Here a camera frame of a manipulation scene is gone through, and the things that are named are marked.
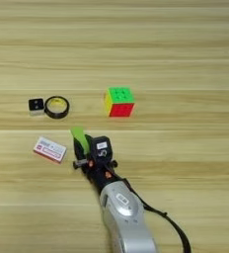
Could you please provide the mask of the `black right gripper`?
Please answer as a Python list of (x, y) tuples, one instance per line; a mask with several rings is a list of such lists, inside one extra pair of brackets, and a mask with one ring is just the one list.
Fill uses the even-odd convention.
[(77, 135), (73, 137), (73, 140), (75, 156), (78, 159), (73, 162), (74, 169), (81, 169), (83, 175), (97, 189), (103, 189), (106, 185), (118, 180), (111, 162), (98, 164), (93, 159), (85, 159), (86, 154), (91, 153), (93, 138), (90, 135)]

